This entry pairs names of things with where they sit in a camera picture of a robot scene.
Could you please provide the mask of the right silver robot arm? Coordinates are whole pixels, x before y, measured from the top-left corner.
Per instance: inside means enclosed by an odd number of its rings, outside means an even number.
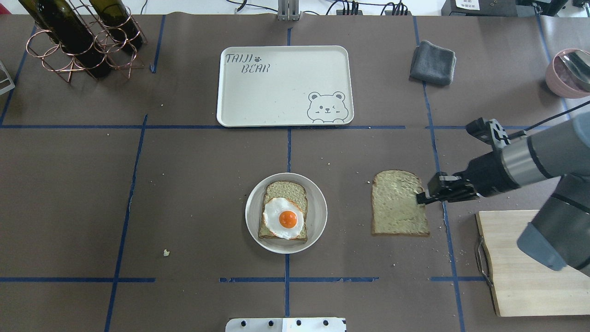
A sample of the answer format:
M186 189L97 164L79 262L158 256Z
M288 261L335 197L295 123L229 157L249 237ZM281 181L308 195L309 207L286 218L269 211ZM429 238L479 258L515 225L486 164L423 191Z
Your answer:
M533 134L509 135L495 119L476 119L466 131L491 146L460 172L437 172L418 204L495 197L553 180L555 185L516 244L544 267L589 275L589 113Z

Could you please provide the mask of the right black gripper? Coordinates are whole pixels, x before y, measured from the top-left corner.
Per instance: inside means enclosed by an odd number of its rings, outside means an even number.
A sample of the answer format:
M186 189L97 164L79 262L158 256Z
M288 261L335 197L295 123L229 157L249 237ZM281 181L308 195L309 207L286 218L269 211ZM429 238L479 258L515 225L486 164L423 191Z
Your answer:
M418 205L432 202L465 202L478 197L492 197L519 189L504 166L500 151L482 155L471 160L465 170L449 175L437 172L428 182L426 192L416 195Z

